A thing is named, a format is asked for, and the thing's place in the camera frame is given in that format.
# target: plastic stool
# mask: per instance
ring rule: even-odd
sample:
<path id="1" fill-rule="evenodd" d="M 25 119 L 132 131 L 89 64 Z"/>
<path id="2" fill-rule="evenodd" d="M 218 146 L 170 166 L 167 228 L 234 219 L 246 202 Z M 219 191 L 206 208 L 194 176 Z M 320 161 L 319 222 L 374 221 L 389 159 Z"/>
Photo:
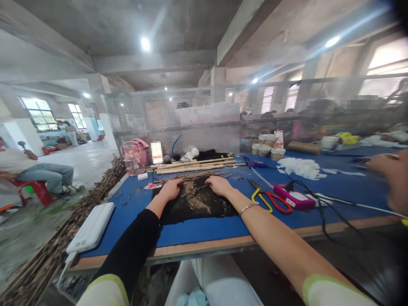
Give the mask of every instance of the plastic stool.
<path id="1" fill-rule="evenodd" d="M 17 187 L 18 195 L 20 196 L 21 203 L 23 207 L 27 206 L 27 200 L 24 199 L 23 194 L 21 193 L 21 187 L 31 186 L 34 189 L 35 194 L 40 200 L 43 206 L 48 206 L 52 203 L 51 194 L 48 192 L 47 187 L 45 186 L 45 181 L 10 181 L 14 186 Z"/>

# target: wooden table edge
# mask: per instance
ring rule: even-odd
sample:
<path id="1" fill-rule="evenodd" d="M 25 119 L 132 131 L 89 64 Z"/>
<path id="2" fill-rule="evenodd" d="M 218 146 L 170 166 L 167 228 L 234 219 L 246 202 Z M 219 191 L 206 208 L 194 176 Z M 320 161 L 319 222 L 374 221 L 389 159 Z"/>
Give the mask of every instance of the wooden table edge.
<path id="1" fill-rule="evenodd" d="M 350 224 L 357 229 L 366 229 L 370 227 L 380 227 L 385 225 L 392 225 L 399 222 L 401 218 L 395 216 L 381 216 L 375 218 L 358 219 L 350 221 Z M 344 232 L 349 227 L 344 222 L 330 223 L 326 225 L 327 233 L 339 233 Z M 322 226 L 316 225 L 312 227 L 301 227 L 298 229 L 293 229 L 302 238 L 322 235 Z M 242 236 L 235 238 L 227 238 L 212 241 L 203 241 L 190 244 L 178 244 L 174 246 L 164 246 L 154 250 L 152 256 L 147 258 L 147 263 L 149 261 L 156 261 L 163 258 L 177 258 L 186 255 L 192 255 L 197 253 L 205 252 L 215 252 L 221 250 L 227 250 L 232 248 L 242 248 L 255 245 L 256 242 L 252 236 Z M 78 261 L 74 261 L 71 267 L 68 268 L 67 272 L 79 272 L 82 270 L 98 269 L 102 266 L 107 255 L 94 256 L 80 258 Z"/>

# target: red-handled scissors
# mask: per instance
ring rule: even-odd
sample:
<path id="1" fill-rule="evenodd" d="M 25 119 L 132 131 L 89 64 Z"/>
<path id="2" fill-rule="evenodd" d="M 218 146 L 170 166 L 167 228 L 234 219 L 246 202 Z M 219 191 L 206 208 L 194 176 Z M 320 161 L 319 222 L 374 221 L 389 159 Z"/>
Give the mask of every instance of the red-handled scissors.
<path id="1" fill-rule="evenodd" d="M 264 193 L 264 194 L 266 194 L 266 195 L 269 197 L 269 199 L 271 200 L 273 206 L 275 206 L 276 209 L 279 210 L 281 213 L 284 213 L 284 214 L 290 214 L 290 213 L 292 213 L 292 206 L 290 206 L 289 203 L 287 203 L 287 202 L 286 202 L 285 200 L 283 200 L 281 197 L 277 196 L 276 194 L 263 191 L 263 190 L 255 183 L 255 181 L 254 181 L 253 179 L 248 180 L 248 181 L 249 181 L 249 182 L 252 184 L 252 186 L 255 187 L 255 189 L 256 189 L 256 191 L 254 192 L 254 194 L 252 195 L 252 198 L 251 198 L 253 202 L 255 202 L 255 197 L 256 197 L 256 195 L 258 195 L 258 196 L 261 198 L 261 200 L 266 204 L 266 206 L 269 208 L 268 212 L 272 213 L 272 212 L 273 212 L 272 207 L 269 205 L 269 203 L 268 203 L 268 202 L 264 199 L 264 197 L 261 195 L 262 193 Z M 287 209 L 285 210 L 285 209 L 283 209 L 282 207 L 280 207 L 278 204 L 276 204 L 276 201 L 275 201 L 274 198 L 278 199 L 278 200 L 281 201 L 283 204 L 285 204 L 285 205 L 287 206 Z"/>

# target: bracelet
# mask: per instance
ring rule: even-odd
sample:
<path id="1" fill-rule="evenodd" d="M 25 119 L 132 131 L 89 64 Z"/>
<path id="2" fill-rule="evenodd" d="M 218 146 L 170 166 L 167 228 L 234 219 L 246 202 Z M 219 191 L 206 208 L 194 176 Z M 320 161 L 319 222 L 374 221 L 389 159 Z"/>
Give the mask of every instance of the bracelet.
<path id="1" fill-rule="evenodd" d="M 247 210 L 248 208 L 251 208 L 252 206 L 255 206 L 255 205 L 259 205 L 259 203 L 258 203 L 258 202 L 253 202 L 253 203 L 248 204 L 247 207 L 245 207 L 243 210 L 241 210 L 241 212 L 239 213 L 239 216 L 241 216 L 242 213 L 243 213 L 245 210 Z"/>

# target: white pants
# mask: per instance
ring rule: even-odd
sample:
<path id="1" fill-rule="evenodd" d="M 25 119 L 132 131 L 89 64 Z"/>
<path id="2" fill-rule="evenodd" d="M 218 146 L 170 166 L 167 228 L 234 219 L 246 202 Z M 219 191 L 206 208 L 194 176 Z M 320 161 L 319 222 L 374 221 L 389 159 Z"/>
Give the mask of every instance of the white pants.
<path id="1" fill-rule="evenodd" d="M 72 145 L 74 147 L 79 146 L 78 141 L 77 141 L 77 134 L 75 132 L 68 132 L 69 139 L 72 142 Z"/>
<path id="2" fill-rule="evenodd" d="M 165 306 L 176 306 L 181 295 L 200 287 L 210 306 L 263 306 L 230 255 L 182 261 Z"/>

